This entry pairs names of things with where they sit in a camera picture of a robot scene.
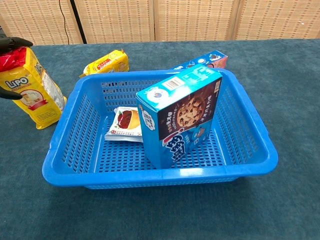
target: blue plastic basket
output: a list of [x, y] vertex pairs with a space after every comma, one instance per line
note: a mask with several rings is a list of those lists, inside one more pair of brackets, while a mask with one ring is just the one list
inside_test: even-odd
[[169, 169], [155, 169], [142, 143], [105, 141], [114, 108], [135, 106], [136, 92], [176, 70], [95, 74], [79, 80], [42, 167], [53, 185], [112, 189], [233, 181], [272, 171], [278, 154], [236, 77], [224, 69], [210, 138]]

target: yellow snack package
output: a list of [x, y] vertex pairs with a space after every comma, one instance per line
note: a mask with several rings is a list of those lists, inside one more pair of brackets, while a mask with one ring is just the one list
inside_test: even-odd
[[37, 129], [57, 122], [67, 101], [29, 47], [0, 55], [0, 87], [22, 95], [13, 101], [29, 114]]
[[90, 74], [128, 72], [129, 60], [123, 50], [114, 50], [85, 66], [80, 78]]

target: lipo biscuit package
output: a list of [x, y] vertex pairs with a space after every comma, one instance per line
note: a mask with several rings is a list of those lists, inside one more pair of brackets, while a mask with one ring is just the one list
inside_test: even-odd
[[22, 95], [13, 100], [43, 129], [57, 122], [67, 99], [28, 47], [0, 55], [0, 86]]

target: woven wall panel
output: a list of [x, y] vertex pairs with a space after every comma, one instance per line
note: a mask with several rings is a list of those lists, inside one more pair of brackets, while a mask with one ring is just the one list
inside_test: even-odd
[[[61, 9], [70, 44], [83, 43], [67, 0], [61, 0]], [[68, 44], [58, 0], [0, 0], [0, 26], [7, 36], [21, 37], [35, 45]]]
[[88, 44], [155, 40], [153, 0], [75, 0]]
[[241, 0], [234, 39], [313, 39], [320, 33], [320, 0]]
[[238, 5], [238, 0], [155, 0], [155, 39], [228, 40]]

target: chocolate chip cookie image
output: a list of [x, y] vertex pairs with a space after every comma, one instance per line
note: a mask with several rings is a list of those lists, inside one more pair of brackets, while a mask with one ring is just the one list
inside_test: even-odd
[[191, 127], [198, 123], [205, 111], [205, 101], [200, 97], [193, 97], [182, 104], [177, 112], [177, 123], [180, 127]]

